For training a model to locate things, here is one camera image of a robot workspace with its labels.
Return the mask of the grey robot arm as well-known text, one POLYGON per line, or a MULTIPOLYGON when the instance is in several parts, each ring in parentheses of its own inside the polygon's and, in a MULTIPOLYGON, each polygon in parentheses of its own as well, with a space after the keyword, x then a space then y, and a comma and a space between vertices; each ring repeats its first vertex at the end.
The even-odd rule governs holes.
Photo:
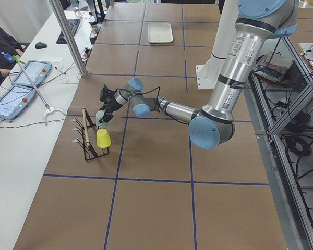
POLYGON ((298 1, 225 1, 218 33, 232 37, 226 40, 228 51, 207 104, 195 109, 163 97, 147 98, 143 83, 132 78, 114 91, 103 87, 97 123, 109 122, 114 111, 130 103, 139 118, 157 111, 188 124, 189 137, 199 148, 227 142, 235 131, 233 108, 264 42, 294 33, 297 16, 298 1))

